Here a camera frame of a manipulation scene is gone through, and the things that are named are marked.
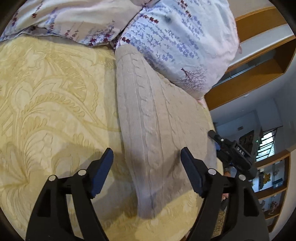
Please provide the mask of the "person's right hand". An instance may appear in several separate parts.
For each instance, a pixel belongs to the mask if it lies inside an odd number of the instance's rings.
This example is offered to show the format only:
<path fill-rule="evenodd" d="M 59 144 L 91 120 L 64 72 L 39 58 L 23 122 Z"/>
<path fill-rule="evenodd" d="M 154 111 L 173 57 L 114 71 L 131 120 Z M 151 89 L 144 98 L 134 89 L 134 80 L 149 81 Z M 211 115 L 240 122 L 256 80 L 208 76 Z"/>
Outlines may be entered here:
<path fill-rule="evenodd" d="M 223 187 L 223 193 L 221 198 L 222 202 L 227 198 L 229 198 L 229 193 L 227 191 L 229 190 L 228 178 L 231 177 L 230 171 L 225 171 L 223 176 L 224 176 L 224 187 Z"/>

